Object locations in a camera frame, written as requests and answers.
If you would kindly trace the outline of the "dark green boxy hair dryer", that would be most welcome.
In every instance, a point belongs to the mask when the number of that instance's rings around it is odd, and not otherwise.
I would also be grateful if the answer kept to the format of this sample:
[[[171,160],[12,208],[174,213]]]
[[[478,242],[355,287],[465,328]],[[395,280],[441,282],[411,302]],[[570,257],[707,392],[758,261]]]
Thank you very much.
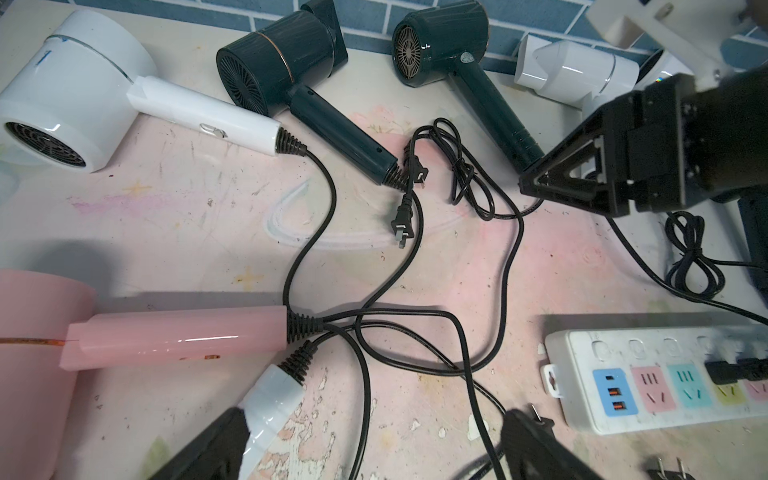
[[[538,143],[480,65],[490,38],[489,18],[477,1],[459,1],[407,14],[392,32],[398,78],[418,88],[453,82],[480,123],[521,174],[543,156]]]

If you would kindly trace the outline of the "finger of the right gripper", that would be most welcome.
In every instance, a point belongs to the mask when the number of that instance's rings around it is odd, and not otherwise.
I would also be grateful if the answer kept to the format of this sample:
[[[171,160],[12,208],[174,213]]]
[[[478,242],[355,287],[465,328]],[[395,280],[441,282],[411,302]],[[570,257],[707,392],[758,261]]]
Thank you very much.
[[[573,177],[575,168],[594,162],[597,185],[625,185],[629,180],[627,133],[630,130],[630,97],[622,95],[602,106],[579,124],[563,141],[520,176],[522,186],[588,186]]]
[[[601,216],[618,218],[630,213],[627,188],[622,184],[570,179],[548,185],[537,183],[532,178],[521,178],[519,186],[524,195]]]

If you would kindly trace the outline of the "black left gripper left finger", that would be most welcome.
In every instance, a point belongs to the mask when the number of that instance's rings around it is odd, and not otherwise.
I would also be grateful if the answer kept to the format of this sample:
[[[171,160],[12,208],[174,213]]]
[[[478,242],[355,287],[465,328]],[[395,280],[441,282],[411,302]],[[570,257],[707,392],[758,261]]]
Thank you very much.
[[[162,466],[151,480],[235,480],[250,432],[242,409],[231,407]]]

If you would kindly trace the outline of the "dark teal round hair dryer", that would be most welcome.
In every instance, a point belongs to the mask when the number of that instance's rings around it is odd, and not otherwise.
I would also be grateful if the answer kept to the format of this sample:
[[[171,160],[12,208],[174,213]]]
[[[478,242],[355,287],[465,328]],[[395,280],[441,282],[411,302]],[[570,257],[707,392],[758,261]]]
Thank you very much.
[[[767,304],[767,187],[745,190],[738,208],[750,256],[750,277]]]

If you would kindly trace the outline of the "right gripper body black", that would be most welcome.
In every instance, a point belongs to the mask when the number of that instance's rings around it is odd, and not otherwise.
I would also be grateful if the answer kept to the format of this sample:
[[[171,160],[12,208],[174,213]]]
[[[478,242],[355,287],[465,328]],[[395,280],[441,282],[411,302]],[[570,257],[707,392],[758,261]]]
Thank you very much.
[[[667,212],[695,205],[699,188],[688,178],[683,106],[695,93],[690,75],[677,74],[617,98],[627,124],[619,138],[626,179],[617,211]]]

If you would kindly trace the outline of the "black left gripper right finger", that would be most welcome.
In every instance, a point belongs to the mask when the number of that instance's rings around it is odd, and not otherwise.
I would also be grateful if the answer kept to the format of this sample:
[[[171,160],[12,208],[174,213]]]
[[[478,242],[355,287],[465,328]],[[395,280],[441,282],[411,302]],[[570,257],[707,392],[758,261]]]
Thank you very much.
[[[554,422],[519,409],[504,415],[501,446],[513,479],[601,480],[555,438]]]

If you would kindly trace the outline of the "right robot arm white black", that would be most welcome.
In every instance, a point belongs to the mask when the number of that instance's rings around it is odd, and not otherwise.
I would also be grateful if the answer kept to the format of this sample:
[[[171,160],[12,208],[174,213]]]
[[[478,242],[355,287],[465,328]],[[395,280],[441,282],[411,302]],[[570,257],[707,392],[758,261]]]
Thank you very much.
[[[704,219],[690,207],[736,201],[759,290],[767,287],[767,71],[699,92],[678,74],[600,106],[520,177],[523,194],[604,216],[663,213],[681,257],[656,283],[717,307],[723,262],[702,250]]]

